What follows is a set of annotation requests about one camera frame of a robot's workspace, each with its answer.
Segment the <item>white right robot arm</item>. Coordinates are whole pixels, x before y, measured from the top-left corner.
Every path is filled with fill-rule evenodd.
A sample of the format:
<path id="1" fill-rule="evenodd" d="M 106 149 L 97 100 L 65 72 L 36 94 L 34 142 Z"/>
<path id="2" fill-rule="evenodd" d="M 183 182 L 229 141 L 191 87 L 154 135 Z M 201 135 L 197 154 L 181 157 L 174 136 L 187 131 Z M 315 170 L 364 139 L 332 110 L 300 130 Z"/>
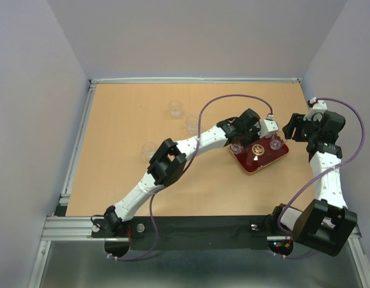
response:
<path id="1" fill-rule="evenodd" d="M 357 224 L 357 214 L 344 200 L 339 168 L 341 147 L 336 145 L 345 118 L 336 112 L 292 114 L 282 129 L 286 139 L 306 142 L 313 179 L 305 187 L 314 187 L 314 198 L 304 211 L 280 205 L 269 218 L 269 229 L 290 234 L 301 245 L 330 256 L 337 256 Z"/>

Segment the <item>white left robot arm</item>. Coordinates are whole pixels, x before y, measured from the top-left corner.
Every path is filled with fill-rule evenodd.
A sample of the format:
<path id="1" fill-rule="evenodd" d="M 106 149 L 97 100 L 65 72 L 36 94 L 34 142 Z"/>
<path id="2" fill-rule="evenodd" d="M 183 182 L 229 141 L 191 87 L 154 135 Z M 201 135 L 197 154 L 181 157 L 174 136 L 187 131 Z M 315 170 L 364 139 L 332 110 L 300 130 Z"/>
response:
<path id="1" fill-rule="evenodd" d="M 156 192 L 177 182 L 194 156 L 241 139 L 259 139 L 259 121 L 260 116 L 247 109 L 239 117 L 220 121 L 200 136 L 178 141 L 164 140 L 149 160 L 142 179 L 122 200 L 106 209 L 106 230 L 112 236 L 121 236 L 126 231 L 126 222 L 135 216 L 142 204 Z"/>

